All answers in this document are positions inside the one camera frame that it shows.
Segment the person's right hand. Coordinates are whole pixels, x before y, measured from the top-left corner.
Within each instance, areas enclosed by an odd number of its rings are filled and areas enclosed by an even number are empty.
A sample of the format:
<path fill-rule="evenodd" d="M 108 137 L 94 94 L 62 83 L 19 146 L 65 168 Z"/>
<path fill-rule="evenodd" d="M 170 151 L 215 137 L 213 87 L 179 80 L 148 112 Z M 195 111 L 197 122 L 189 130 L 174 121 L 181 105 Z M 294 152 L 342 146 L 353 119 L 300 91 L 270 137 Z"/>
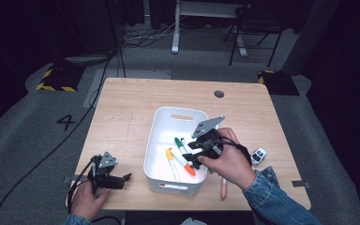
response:
<path fill-rule="evenodd" d="M 202 165 L 213 169 L 227 181 L 237 185 L 242 190 L 248 189 L 256 178 L 247 158 L 234 146 L 224 144 L 223 152 L 217 159 L 199 156 Z"/>

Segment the yellow capped white marker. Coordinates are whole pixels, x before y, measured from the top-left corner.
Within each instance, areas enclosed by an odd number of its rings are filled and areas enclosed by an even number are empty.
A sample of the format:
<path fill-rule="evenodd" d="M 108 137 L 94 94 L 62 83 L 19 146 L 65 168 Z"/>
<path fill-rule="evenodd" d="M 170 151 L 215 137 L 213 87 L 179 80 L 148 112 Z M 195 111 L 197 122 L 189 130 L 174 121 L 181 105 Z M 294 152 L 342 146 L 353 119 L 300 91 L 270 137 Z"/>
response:
<path fill-rule="evenodd" d="M 171 150 L 172 150 L 171 148 L 166 149 L 166 152 L 165 152 L 166 153 L 166 158 L 167 158 L 168 162 L 170 163 L 170 167 L 171 167 L 172 174 L 173 174 L 173 177 L 174 177 L 175 181 L 180 182 L 181 179 L 180 179 L 179 173 L 176 170 L 176 167 L 174 165 L 173 154 L 172 154 Z"/>

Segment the dark green capped white marker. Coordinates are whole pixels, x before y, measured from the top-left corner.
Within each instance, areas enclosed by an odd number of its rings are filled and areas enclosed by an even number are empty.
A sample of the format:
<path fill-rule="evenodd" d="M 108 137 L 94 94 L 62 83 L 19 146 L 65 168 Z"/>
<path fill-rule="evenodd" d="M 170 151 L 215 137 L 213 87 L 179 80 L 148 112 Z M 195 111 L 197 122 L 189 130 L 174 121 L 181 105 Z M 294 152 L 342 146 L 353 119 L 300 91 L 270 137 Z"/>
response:
<path fill-rule="evenodd" d="M 180 150 L 180 152 L 182 154 L 186 154 L 187 151 L 185 150 L 183 143 L 177 137 L 174 138 L 174 141 L 175 141 L 178 149 Z"/>

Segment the grey curtain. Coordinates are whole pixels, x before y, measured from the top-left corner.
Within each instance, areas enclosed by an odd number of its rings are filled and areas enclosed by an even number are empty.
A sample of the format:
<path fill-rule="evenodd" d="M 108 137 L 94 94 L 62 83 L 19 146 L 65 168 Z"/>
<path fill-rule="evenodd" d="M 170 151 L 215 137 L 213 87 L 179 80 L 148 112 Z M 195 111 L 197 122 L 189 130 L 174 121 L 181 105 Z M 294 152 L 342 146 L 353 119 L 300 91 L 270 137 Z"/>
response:
<path fill-rule="evenodd" d="M 314 53 L 323 33 L 335 14 L 339 0 L 314 0 L 307 22 L 295 41 L 281 71 L 298 76 Z"/>

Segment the black chair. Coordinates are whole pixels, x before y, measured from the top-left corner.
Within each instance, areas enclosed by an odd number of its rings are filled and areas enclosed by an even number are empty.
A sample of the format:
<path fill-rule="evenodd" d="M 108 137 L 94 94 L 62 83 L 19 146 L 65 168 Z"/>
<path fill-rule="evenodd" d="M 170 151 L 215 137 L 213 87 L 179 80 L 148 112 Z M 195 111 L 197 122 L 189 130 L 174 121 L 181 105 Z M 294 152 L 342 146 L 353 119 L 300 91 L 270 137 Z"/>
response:
<path fill-rule="evenodd" d="M 269 35 L 276 35 L 277 39 L 274 46 L 264 47 L 265 50 L 271 51 L 271 55 L 267 63 L 267 66 L 270 67 L 277 51 L 282 32 L 283 28 L 272 9 L 253 3 L 245 3 L 243 6 L 237 7 L 234 10 L 234 19 L 232 21 L 231 28 L 224 38 L 224 42 L 226 42 L 229 36 L 234 36 L 229 65 L 233 63 L 235 50 L 244 49 L 246 51 L 246 47 L 242 42 L 241 36 L 262 36 L 262 39 L 255 46 L 252 46 L 252 49 L 261 49 L 261 43 Z"/>

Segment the person's left hand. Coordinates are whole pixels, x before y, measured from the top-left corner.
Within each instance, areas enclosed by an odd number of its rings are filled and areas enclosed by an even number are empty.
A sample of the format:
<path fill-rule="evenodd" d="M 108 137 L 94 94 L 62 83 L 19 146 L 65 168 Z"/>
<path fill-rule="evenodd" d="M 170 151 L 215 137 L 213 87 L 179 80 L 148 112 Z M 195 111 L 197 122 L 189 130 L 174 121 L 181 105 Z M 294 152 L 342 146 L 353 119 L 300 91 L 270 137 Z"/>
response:
<path fill-rule="evenodd" d="M 93 193 L 92 184 L 89 181 L 84 182 L 77 187 L 72 197 L 70 213 L 91 220 L 98 214 L 109 196 L 110 191 L 103 189 L 100 195 L 96 197 Z"/>

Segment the black stand pole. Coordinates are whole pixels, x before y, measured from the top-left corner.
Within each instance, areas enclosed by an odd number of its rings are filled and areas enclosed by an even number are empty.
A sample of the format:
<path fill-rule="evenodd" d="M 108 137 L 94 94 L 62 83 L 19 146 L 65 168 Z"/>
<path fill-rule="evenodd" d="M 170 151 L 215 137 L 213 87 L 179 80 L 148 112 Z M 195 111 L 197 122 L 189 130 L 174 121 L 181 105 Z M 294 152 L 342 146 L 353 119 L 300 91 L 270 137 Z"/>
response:
<path fill-rule="evenodd" d="M 126 72 L 125 62 L 124 62 L 124 58 L 123 58 L 122 38 L 121 38 L 121 33 L 120 33 L 120 27 L 118 26 L 118 23 L 117 23 L 117 20 L 115 17 L 114 7 L 116 6 L 116 0 L 105 0 L 105 3 L 108 8 L 108 17 L 110 20 L 110 27 L 112 30 L 113 43 L 117 49 L 117 57 L 118 57 L 118 61 L 119 61 L 118 66 L 123 71 L 123 77 L 126 78 L 127 72 Z"/>

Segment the peach capped white marker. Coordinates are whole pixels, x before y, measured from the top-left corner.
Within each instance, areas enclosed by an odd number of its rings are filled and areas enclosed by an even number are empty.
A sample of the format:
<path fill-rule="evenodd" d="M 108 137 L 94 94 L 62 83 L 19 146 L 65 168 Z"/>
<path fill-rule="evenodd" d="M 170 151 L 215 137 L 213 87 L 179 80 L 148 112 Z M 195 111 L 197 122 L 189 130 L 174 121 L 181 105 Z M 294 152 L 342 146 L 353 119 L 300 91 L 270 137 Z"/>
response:
<path fill-rule="evenodd" d="M 227 196 L 227 180 L 225 178 L 221 178 L 221 186 L 220 186 L 220 199 L 224 201 Z"/>

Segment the orange capped white marker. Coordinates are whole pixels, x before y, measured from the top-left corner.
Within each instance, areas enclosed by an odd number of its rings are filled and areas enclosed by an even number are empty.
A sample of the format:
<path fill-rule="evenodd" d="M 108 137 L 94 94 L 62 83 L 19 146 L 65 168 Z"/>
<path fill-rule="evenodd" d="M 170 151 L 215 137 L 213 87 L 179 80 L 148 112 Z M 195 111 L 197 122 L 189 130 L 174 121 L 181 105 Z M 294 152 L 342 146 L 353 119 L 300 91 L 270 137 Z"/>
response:
<path fill-rule="evenodd" d="M 184 157 L 179 154 L 177 151 L 172 150 L 171 151 L 174 158 L 180 163 L 180 165 L 187 171 L 188 174 L 191 176 L 195 176 L 196 172 L 191 168 L 191 166 L 188 164 L 188 162 L 184 159 Z"/>

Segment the white plastic bin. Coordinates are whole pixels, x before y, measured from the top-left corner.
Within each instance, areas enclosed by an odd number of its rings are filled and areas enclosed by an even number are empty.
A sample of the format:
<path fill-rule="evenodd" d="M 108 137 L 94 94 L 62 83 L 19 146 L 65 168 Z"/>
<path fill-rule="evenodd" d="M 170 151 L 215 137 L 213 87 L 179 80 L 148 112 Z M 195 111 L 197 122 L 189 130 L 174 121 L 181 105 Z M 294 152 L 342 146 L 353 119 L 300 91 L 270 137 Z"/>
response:
<path fill-rule="evenodd" d="M 184 154 L 178 149 L 174 138 L 177 137 L 179 140 L 185 138 L 188 143 L 192 142 L 191 135 L 196 126 L 207 119 L 208 116 L 205 112 L 192 109 L 161 107 L 156 111 L 143 164 L 144 174 L 153 191 L 186 196 L 198 193 L 206 178 L 207 168 L 201 166 L 199 169 L 195 169 L 188 161 L 188 164 L 196 172 L 195 176 L 191 176 L 173 157 L 174 165 L 181 179 L 180 182 L 176 182 L 165 152 L 166 149 L 171 148 L 183 156 Z M 158 184 L 187 186 L 188 189 L 162 188 Z"/>

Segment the yellow black striped base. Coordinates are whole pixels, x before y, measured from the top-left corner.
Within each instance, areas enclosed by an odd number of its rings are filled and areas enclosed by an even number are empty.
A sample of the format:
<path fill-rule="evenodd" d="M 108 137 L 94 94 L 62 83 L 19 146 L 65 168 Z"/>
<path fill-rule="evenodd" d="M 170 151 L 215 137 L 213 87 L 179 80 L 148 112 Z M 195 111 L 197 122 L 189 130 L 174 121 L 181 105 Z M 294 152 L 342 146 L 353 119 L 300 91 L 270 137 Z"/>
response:
<path fill-rule="evenodd" d="M 299 96 L 293 78 L 282 71 L 262 70 L 258 81 L 266 86 L 270 95 Z"/>
<path fill-rule="evenodd" d="M 67 64 L 63 67 L 51 65 L 37 85 L 37 90 L 77 92 L 85 67 Z"/>

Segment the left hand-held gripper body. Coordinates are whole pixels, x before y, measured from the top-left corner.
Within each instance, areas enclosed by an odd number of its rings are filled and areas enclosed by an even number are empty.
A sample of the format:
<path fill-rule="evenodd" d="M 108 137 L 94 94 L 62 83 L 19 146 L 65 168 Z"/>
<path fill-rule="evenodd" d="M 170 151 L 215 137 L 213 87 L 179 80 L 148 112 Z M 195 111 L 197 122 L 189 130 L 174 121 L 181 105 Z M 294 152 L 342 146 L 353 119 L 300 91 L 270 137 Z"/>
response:
<path fill-rule="evenodd" d="M 110 172 L 117 164 L 117 159 L 109 152 L 92 157 L 92 167 L 87 179 L 92 183 L 92 191 L 96 193 L 99 188 L 122 189 L 126 177 L 111 176 Z"/>

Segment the light grey cloth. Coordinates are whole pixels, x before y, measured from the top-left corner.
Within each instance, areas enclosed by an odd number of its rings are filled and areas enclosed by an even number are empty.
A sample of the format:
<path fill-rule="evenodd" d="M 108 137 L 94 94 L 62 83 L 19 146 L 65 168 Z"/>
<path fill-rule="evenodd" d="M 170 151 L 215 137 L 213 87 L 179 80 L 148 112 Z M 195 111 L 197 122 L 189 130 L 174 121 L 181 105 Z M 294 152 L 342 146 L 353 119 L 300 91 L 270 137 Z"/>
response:
<path fill-rule="evenodd" d="M 207 225 L 207 224 L 205 222 L 189 217 L 185 219 L 180 225 Z"/>

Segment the white desk frame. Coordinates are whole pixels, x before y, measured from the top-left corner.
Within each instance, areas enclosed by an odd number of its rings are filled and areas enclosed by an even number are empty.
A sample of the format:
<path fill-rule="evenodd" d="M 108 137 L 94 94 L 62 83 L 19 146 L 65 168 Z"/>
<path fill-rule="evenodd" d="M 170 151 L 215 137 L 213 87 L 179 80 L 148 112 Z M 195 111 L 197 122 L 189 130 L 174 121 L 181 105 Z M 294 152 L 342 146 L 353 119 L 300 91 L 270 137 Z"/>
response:
<path fill-rule="evenodd" d="M 192 2 L 188 0 L 176 0 L 176 6 L 174 10 L 174 31 L 173 31 L 171 52 L 173 54 L 179 53 L 181 16 L 232 19 L 235 17 L 234 12 L 235 9 L 238 7 L 240 7 L 240 4 Z"/>

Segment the white toy car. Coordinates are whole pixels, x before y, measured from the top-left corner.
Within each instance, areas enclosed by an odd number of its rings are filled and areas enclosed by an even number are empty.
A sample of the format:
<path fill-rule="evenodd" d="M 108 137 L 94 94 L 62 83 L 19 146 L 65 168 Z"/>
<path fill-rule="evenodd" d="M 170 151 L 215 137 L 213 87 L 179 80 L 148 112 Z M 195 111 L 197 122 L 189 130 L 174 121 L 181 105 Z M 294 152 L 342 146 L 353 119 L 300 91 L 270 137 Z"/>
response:
<path fill-rule="evenodd" d="M 262 148 L 256 149 L 250 155 L 251 163 L 254 166 L 258 166 L 264 161 L 265 157 L 266 157 L 266 151 L 264 149 L 262 149 Z"/>

